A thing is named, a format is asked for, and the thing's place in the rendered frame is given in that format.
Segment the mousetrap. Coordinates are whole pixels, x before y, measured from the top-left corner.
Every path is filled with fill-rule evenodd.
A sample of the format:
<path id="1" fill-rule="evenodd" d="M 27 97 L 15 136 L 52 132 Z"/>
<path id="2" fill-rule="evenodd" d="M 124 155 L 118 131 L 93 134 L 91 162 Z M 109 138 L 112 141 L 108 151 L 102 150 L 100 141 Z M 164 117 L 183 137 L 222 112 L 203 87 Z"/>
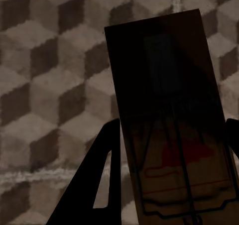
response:
<path id="1" fill-rule="evenodd" d="M 200 9 L 104 28 L 139 225 L 239 225 Z"/>

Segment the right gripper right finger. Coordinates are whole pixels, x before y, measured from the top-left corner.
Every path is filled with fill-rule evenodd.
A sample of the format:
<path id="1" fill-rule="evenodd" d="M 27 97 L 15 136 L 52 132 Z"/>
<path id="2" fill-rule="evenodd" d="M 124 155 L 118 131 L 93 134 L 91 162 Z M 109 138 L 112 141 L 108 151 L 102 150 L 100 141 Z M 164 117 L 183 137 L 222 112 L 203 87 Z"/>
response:
<path id="1" fill-rule="evenodd" d="M 229 134 L 229 145 L 239 159 L 239 120 L 228 118 L 226 126 Z"/>

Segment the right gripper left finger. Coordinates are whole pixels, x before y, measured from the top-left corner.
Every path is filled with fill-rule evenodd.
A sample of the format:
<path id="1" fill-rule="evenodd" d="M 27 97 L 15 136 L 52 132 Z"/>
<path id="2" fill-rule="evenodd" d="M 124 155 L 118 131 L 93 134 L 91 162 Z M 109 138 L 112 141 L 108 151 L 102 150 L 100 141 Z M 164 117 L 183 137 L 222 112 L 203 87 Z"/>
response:
<path id="1" fill-rule="evenodd" d="M 108 206 L 93 208 L 111 150 Z M 119 118 L 103 126 L 47 225 L 121 225 Z"/>

